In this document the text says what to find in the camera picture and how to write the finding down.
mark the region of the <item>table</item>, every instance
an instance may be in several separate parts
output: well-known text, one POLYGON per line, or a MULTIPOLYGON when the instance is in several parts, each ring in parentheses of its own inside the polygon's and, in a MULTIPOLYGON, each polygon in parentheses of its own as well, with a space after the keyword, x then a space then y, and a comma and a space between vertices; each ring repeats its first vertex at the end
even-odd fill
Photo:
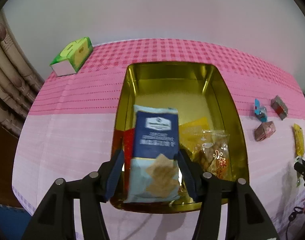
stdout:
MULTIPOLYGON (((33 214, 55 179, 84 177, 110 159, 115 114, 128 65, 137 62, 189 61, 215 65, 235 102, 242 123, 250 184, 283 234, 293 206, 302 205, 303 183, 296 187, 295 142, 291 130, 299 124, 305 137, 305 98, 289 73, 236 49, 199 41, 143 39, 94 47, 75 75, 52 73, 40 90, 24 124, 14 161, 13 191, 33 214), (270 107, 279 95, 289 108, 283 121, 270 107), (256 142, 254 99, 267 106, 276 133, 256 142)), ((111 239, 190 239, 198 212, 141 214, 102 205, 111 239)), ((225 238, 227 205, 222 206, 219 239, 225 238)), ((83 239, 80 213, 76 235, 83 239)))

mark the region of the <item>wrapped candy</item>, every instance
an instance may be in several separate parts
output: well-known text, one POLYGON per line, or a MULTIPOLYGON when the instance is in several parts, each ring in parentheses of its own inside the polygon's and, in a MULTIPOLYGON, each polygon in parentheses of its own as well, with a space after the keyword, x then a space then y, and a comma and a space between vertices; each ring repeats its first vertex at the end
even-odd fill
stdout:
POLYGON ((279 96, 275 96, 275 98, 270 101, 270 105, 279 115, 280 119, 284 120, 286 118, 288 115, 288 107, 279 96))
POLYGON ((265 106, 260 106, 259 100, 255 99, 255 116, 261 121, 261 122, 267 122, 267 109, 265 106))
POLYGON ((255 130, 255 139, 256 141, 262 141, 266 138, 269 138, 276 131, 276 127, 273 121, 263 122, 260 126, 255 130))

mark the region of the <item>blue floor mat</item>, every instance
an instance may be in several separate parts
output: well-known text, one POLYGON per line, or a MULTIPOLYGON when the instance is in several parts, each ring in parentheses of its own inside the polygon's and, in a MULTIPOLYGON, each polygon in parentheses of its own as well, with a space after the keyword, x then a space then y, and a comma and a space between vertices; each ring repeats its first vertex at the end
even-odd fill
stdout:
POLYGON ((20 240, 31 215, 23 209, 0 206, 0 230, 7 240, 20 240))

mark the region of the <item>clear plastic bag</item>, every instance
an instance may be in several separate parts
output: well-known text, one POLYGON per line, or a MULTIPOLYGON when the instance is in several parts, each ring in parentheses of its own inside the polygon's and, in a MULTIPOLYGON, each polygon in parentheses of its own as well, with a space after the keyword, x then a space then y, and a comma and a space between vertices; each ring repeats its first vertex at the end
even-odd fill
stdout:
MULTIPOLYGON (((190 144, 192 141, 195 143, 191 152, 192 161, 219 179, 230 180, 229 135, 224 130, 194 130, 189 138, 190 144)), ((189 150, 185 147, 185 140, 180 137, 179 141, 182 147, 189 150)))

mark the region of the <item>yellow snack stick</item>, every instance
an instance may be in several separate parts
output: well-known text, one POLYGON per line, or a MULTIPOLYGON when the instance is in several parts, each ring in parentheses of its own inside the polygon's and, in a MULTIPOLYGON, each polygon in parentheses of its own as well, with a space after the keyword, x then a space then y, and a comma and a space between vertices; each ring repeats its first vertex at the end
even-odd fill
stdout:
POLYGON ((303 130, 298 124, 293 125, 293 130, 295 135, 296 155, 304 157, 305 147, 303 130))

